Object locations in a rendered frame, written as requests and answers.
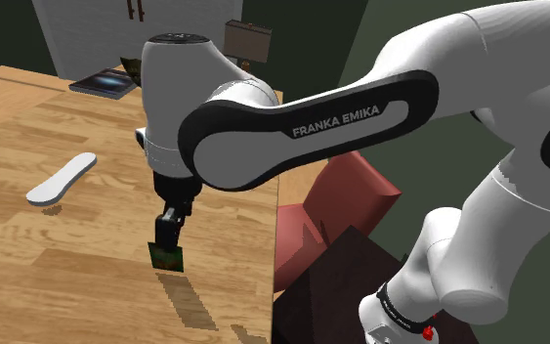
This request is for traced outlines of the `dark tablet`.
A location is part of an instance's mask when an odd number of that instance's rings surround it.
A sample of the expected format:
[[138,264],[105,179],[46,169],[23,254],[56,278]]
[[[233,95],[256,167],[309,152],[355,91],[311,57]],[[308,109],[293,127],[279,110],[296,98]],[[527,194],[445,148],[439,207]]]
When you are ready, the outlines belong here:
[[126,71],[105,68],[98,73],[68,85],[70,91],[119,100],[134,90],[137,84]]

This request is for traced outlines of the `dark robot stand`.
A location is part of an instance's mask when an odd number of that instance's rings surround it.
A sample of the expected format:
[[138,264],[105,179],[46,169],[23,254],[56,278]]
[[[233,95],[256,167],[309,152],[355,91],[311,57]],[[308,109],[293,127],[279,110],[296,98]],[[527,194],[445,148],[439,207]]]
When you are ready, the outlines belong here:
[[274,301],[272,344],[366,344],[360,300],[401,266],[349,227]]

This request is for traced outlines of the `white flat oblong remote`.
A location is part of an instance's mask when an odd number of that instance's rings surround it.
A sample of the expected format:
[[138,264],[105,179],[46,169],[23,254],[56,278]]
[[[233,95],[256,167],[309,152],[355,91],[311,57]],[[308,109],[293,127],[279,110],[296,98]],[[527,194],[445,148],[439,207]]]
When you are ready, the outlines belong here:
[[34,206],[49,206],[57,203],[97,161],[97,156],[92,152],[78,154],[46,181],[30,190],[25,195],[25,199]]

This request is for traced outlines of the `small green box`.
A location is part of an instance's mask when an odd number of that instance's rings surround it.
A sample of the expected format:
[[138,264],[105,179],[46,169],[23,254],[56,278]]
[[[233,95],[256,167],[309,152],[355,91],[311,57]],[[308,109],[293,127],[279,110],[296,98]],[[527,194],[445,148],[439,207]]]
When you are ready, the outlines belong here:
[[148,251],[151,264],[155,269],[180,273],[184,271],[183,248],[181,246],[165,250],[155,242],[149,242]]

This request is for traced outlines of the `dark green patterned object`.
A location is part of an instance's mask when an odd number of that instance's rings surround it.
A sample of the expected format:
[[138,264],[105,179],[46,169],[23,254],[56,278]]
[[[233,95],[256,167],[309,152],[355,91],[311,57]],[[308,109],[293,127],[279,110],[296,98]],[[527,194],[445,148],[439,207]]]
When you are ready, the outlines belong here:
[[132,79],[132,81],[138,87],[141,87],[142,86],[142,82],[141,82],[142,61],[140,59],[127,59],[123,57],[120,58],[120,61],[124,70]]

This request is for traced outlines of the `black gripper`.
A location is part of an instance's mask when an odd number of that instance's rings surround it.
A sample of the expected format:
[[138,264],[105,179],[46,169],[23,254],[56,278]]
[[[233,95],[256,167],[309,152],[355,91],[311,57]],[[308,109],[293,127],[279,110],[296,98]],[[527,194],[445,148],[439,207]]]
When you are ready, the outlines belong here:
[[201,192],[202,182],[196,177],[173,178],[153,172],[156,194],[165,202],[163,213],[155,220],[155,243],[165,249],[178,246],[181,228],[191,215],[191,205]]

